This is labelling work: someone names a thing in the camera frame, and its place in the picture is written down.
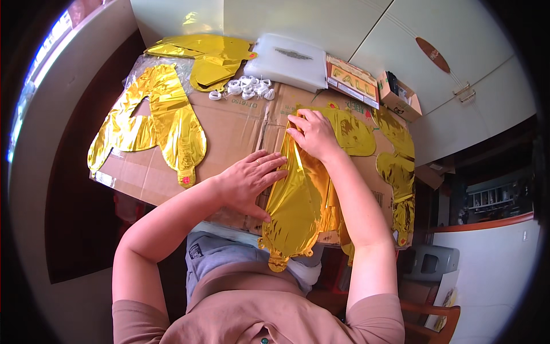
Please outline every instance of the hand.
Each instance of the hand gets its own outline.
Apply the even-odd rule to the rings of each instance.
[[[288,170],[273,171],[287,163],[279,152],[267,155],[262,149],[237,161],[214,179],[222,204],[246,215],[271,222],[270,215],[256,205],[256,197],[274,182],[288,175]]]
[[[309,155],[325,163],[334,155],[343,152],[338,141],[336,141],[331,122],[321,112],[299,109],[298,114],[305,116],[305,118],[289,115],[288,120],[296,124],[303,133],[296,128],[288,128],[287,133]]]

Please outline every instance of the gray pants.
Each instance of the gray pants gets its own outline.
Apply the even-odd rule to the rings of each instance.
[[[317,266],[321,262],[323,246],[315,245],[313,256],[292,258],[295,261],[307,267]],[[191,232],[187,235],[187,253],[185,261],[187,263],[187,303],[191,300],[191,295],[199,280],[211,270],[230,263],[243,263],[246,261],[259,261],[267,265],[270,254],[265,250],[260,250],[254,246],[230,241],[207,232]],[[300,289],[307,294],[311,291],[304,278],[301,278],[300,271],[287,268],[296,281]]]

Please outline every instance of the gold foil balloon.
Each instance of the gold foil balloon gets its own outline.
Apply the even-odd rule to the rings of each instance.
[[[165,37],[145,52],[165,57],[194,58],[189,82],[199,91],[223,91],[242,60],[256,58],[250,41],[238,38],[197,34]]]
[[[144,97],[150,116],[131,117]],[[195,166],[206,153],[206,136],[173,66],[161,64],[145,72],[117,100],[88,151],[92,175],[111,150],[140,151],[160,146],[164,160],[178,172],[178,183],[195,184]]]
[[[297,110],[301,108],[320,111],[327,117],[338,143],[348,154],[367,156],[375,151],[372,128],[358,121],[349,111],[340,110],[333,103],[326,108],[296,106]],[[293,114],[300,116],[297,110]],[[336,230],[344,238],[344,252],[353,255],[354,247],[351,240],[347,240],[349,236],[336,190],[324,165],[286,133],[281,154],[288,158],[281,166],[288,170],[288,175],[273,185],[266,207],[271,223],[262,225],[262,237],[258,239],[258,247],[271,252],[271,270],[283,271],[293,256],[310,256],[318,234],[325,231]]]
[[[288,158],[280,167],[288,170],[288,175],[273,185],[266,207],[271,222],[263,223],[258,239],[259,248],[269,249],[269,268],[275,272],[283,271],[293,256],[313,254],[311,247],[320,231],[330,181],[323,164],[288,134],[281,154]]]
[[[414,159],[413,138],[385,107],[372,109],[372,118],[384,136],[393,144],[394,152]]]
[[[378,174],[393,188],[393,229],[398,232],[397,245],[407,243],[414,230],[414,145],[409,132],[385,107],[372,110],[384,136],[393,144],[394,154],[380,153],[376,157]]]

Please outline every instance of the finger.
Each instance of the finger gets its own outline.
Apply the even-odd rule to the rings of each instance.
[[[305,118],[301,118],[298,116],[294,116],[293,114],[288,115],[288,120],[292,123],[296,124],[298,127],[302,128],[303,130],[307,130],[311,128],[311,123],[307,121]]]
[[[321,111],[315,110],[315,111],[312,111],[312,112],[317,116],[318,119],[326,118],[325,116],[323,116],[323,114],[321,113]]]
[[[300,146],[300,147],[303,147],[303,144],[305,143],[306,141],[306,138],[305,136],[299,132],[297,129],[294,129],[294,128],[288,128],[287,129],[287,133],[292,136],[292,138],[294,139],[294,141],[296,141],[296,143]]]
[[[255,151],[254,153],[250,154],[246,158],[244,158],[242,161],[244,162],[253,162],[256,159],[259,159],[260,157],[263,157],[267,154],[267,151],[265,149],[260,149]]]
[[[271,222],[271,216],[264,209],[253,204],[248,209],[246,209],[247,215],[253,216],[257,219],[263,220],[265,222]]]
[[[265,176],[262,177],[262,182],[260,184],[262,186],[262,190],[267,189],[268,186],[270,186],[276,181],[280,181],[287,175],[288,175],[288,170],[277,170],[266,174]]]
[[[308,121],[314,121],[314,120],[318,119],[318,116],[317,116],[317,114],[315,114],[315,111],[311,111],[308,108],[301,108],[301,109],[298,110],[298,113],[305,116],[305,118]]]
[[[285,163],[287,163],[287,157],[282,156],[282,157],[277,158],[275,160],[270,160],[270,161],[267,161],[266,163],[261,164],[258,167],[257,171],[261,176],[263,176],[266,173],[269,173],[269,172],[275,170],[277,167],[283,166]]]
[[[268,161],[271,161],[271,160],[275,160],[277,158],[279,158],[281,156],[281,154],[279,152],[275,152],[275,153],[271,153],[269,155],[266,155],[266,156],[263,156],[263,157],[260,157],[258,159],[256,159],[256,161],[253,161],[253,163],[255,163],[256,165],[258,165],[258,162],[260,163],[260,165],[263,165],[264,163],[268,162]]]

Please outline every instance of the wooden surfboard decoration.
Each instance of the wooden surfboard decoration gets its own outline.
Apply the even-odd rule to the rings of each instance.
[[[416,38],[416,43],[422,49],[422,51],[424,51],[424,54],[426,54],[426,56],[436,64],[436,66],[441,68],[442,71],[450,73],[450,68],[447,64],[447,61],[445,61],[443,56],[441,56],[441,54],[437,51],[437,49],[433,47],[433,45],[420,37]]]

